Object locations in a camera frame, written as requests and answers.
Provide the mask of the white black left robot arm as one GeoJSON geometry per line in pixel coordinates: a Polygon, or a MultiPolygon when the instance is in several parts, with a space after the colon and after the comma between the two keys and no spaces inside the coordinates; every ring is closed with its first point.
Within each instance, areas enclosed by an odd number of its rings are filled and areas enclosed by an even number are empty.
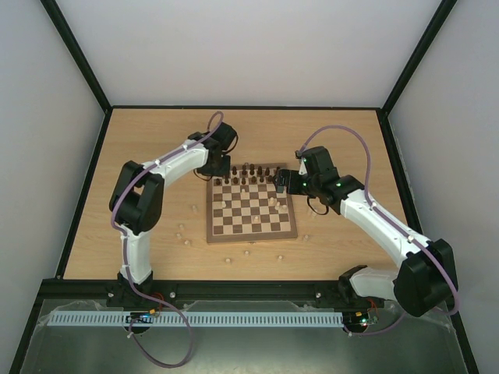
{"type": "Polygon", "coordinates": [[[161,218],[165,190],[191,171],[208,179],[228,172],[228,154],[238,140],[233,129],[195,132],[163,157],[123,165],[109,202],[111,225],[122,242],[122,266],[109,290],[110,305],[138,307],[155,301],[150,237],[161,218]]]}

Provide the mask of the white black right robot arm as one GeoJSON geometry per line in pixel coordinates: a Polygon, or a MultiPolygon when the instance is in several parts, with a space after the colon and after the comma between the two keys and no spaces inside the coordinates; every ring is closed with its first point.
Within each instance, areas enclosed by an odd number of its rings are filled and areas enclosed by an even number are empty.
{"type": "Polygon", "coordinates": [[[458,297],[451,246],[432,242],[377,204],[351,175],[323,178],[280,169],[273,178],[278,192],[319,199],[366,232],[393,260],[394,272],[358,266],[339,278],[340,295],[349,305],[375,297],[396,301],[411,316],[422,316],[458,297]]]}

